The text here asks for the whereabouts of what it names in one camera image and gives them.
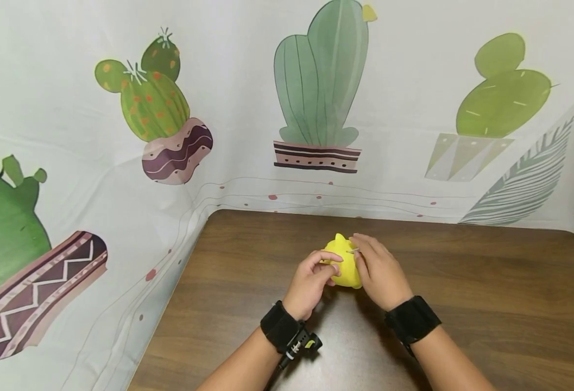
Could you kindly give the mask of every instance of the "hand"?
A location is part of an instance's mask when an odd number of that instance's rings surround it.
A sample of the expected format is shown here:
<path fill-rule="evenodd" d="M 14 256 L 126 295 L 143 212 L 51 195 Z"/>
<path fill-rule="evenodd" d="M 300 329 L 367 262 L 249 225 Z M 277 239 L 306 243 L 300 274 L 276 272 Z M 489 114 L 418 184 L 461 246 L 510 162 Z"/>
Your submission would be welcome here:
<path fill-rule="evenodd" d="M 308 320 L 313 309 L 322 298 L 324 285 L 335 285 L 330 278 L 338 276 L 339 267 L 336 264 L 323 264 L 322 260 L 343 262 L 341 256 L 328 251 L 311 252 L 295 271 L 282 305 L 295 320 Z"/>
<path fill-rule="evenodd" d="M 374 303 L 389 312 L 414 296 L 400 264 L 377 239 L 354 234 L 350 242 L 360 250 L 354 254 L 356 268 Z"/>

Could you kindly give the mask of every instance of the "printed backdrop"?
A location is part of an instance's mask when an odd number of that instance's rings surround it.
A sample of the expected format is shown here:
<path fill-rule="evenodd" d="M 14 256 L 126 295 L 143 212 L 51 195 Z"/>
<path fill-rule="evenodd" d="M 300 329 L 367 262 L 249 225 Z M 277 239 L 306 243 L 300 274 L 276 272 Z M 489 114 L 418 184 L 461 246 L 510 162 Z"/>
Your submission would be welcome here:
<path fill-rule="evenodd" d="M 574 233 L 571 4 L 9 3 L 0 390 L 124 390 L 220 209 Z"/>

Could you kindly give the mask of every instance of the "brown table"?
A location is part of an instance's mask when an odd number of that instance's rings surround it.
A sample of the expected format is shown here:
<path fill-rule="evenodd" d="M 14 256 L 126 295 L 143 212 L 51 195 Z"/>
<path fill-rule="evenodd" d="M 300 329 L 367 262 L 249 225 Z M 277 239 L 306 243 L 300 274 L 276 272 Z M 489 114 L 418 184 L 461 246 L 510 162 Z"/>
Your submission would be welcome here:
<path fill-rule="evenodd" d="M 336 232 L 376 236 L 500 391 L 574 390 L 574 234 L 248 211 L 210 217 L 130 385 L 192 391 Z M 430 390 L 363 289 L 327 288 L 324 342 L 275 390 Z"/>

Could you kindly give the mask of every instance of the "wall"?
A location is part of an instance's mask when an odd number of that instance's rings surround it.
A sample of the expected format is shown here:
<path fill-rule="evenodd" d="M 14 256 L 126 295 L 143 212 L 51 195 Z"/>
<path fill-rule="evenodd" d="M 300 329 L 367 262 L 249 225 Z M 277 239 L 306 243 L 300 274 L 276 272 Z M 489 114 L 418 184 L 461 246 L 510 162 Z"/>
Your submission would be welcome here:
<path fill-rule="evenodd" d="M 574 231 L 574 5 L 326 3 L 0 4 L 0 390 L 125 389 L 218 209 Z"/>

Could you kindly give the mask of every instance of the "yellow toy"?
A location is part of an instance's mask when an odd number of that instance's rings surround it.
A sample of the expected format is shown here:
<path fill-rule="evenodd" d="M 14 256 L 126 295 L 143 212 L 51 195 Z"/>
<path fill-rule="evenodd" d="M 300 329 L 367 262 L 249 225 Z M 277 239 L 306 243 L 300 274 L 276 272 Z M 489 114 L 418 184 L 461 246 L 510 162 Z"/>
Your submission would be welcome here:
<path fill-rule="evenodd" d="M 324 260 L 322 263 L 339 265 L 339 271 L 341 272 L 341 275 L 332 277 L 332 280 L 337 285 L 360 289 L 362 287 L 361 277 L 358 276 L 358 271 L 356 270 L 354 254 L 348 252 L 355 248 L 356 246 L 354 246 L 348 239 L 345 239 L 343 235 L 336 234 L 335 240 L 328 242 L 324 250 L 341 256 L 341 258 L 343 258 L 343 262 Z"/>

